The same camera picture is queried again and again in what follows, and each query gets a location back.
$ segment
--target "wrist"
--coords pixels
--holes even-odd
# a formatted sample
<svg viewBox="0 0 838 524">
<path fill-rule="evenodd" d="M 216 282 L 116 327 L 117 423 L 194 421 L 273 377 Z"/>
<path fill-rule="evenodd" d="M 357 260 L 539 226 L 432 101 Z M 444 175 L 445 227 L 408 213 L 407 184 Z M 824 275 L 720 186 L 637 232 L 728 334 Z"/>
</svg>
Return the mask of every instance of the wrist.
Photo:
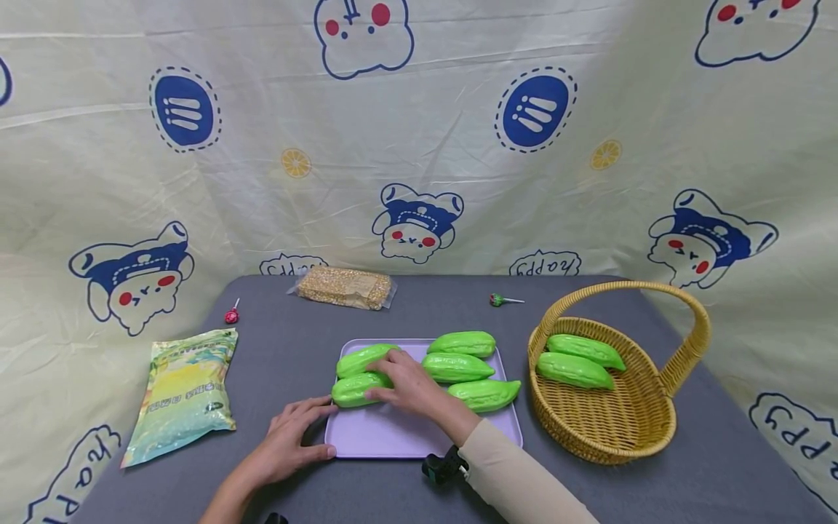
<svg viewBox="0 0 838 524">
<path fill-rule="evenodd" d="M 462 447 L 483 419 L 460 399 L 448 395 L 444 390 L 440 390 L 440 393 L 442 395 L 432 404 L 428 418 L 439 426 L 454 445 Z"/>
<path fill-rule="evenodd" d="M 199 524 L 241 522 L 241 517 L 256 493 L 257 488 L 254 486 L 238 468 L 233 470 L 215 492 Z"/>
<path fill-rule="evenodd" d="M 236 495 L 249 496 L 262 486 L 268 484 L 259 475 L 255 474 L 249 467 L 251 457 L 241 462 L 232 473 L 225 479 L 222 488 Z"/>
</svg>

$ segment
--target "beige sleeve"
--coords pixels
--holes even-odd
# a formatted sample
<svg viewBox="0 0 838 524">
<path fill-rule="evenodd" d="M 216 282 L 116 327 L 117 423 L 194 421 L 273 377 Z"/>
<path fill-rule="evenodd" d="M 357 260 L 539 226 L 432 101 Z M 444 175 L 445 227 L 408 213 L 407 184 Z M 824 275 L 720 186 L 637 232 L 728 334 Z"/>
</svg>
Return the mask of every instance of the beige sleeve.
<svg viewBox="0 0 838 524">
<path fill-rule="evenodd" d="M 556 477 L 483 420 L 460 448 L 466 481 L 509 524 L 597 524 Z"/>
</svg>

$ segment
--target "packaged food bag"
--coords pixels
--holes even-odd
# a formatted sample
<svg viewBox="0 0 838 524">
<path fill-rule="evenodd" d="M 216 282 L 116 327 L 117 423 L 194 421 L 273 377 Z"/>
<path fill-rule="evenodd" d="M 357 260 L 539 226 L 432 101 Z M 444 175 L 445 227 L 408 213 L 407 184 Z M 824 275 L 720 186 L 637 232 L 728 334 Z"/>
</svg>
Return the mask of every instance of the packaged food bag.
<svg viewBox="0 0 838 524">
<path fill-rule="evenodd" d="M 316 302 L 377 311 L 390 307 L 396 294 L 396 283 L 379 273 L 315 266 L 300 277 L 288 292 L 296 292 L 298 296 Z"/>
<path fill-rule="evenodd" d="M 235 429 L 224 378 L 239 334 L 215 329 L 154 342 L 148 386 L 121 468 L 142 464 L 203 437 Z"/>
</svg>

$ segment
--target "black device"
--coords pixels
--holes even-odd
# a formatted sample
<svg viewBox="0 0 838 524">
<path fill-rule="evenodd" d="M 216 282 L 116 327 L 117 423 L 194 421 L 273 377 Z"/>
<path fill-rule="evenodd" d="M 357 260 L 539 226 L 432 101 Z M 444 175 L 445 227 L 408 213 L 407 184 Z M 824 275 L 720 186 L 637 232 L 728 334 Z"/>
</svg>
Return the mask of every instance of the black device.
<svg viewBox="0 0 838 524">
<path fill-rule="evenodd" d="M 468 462 L 460 457 L 459 450 L 457 446 L 451 446 L 443 459 L 429 454 L 422 461 L 422 473 L 436 485 L 464 476 L 468 472 Z"/>
<path fill-rule="evenodd" d="M 288 524 L 288 519 L 278 513 L 272 513 L 267 516 L 265 524 Z"/>
</svg>

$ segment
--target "wicker basket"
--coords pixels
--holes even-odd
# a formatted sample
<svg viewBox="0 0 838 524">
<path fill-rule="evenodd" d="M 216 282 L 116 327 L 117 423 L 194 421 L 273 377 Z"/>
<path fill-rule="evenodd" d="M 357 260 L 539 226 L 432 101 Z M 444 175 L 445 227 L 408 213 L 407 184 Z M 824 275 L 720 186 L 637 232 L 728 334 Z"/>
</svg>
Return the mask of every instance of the wicker basket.
<svg viewBox="0 0 838 524">
<path fill-rule="evenodd" d="M 633 340 L 588 319 L 562 317 L 585 297 L 613 289 L 654 289 L 689 304 L 692 332 L 658 372 Z M 610 344 L 623 357 L 626 371 L 613 371 L 614 390 L 587 390 L 550 381 L 535 373 L 538 356 L 550 335 L 566 333 Z M 704 307 L 680 289 L 653 282 L 612 282 L 579 289 L 553 304 L 530 336 L 530 386 L 535 414 L 547 432 L 568 451 L 597 464 L 623 464 L 659 452 L 675 434 L 672 397 L 710 344 L 710 320 Z"/>
</svg>

